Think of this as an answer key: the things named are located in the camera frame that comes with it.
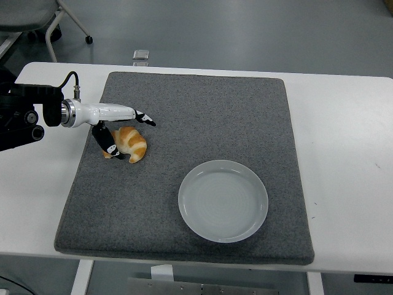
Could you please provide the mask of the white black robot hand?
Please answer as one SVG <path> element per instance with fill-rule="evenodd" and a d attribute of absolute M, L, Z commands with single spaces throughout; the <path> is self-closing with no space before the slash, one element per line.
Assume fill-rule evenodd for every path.
<path fill-rule="evenodd" d="M 76 100 L 68 100 L 69 120 L 62 125 L 69 128 L 78 127 L 84 123 L 92 125 L 92 134 L 100 148 L 118 159 L 123 156 L 119 151 L 111 132 L 105 127 L 105 122 L 137 120 L 156 126 L 156 123 L 145 113 L 120 104 L 83 104 Z"/>

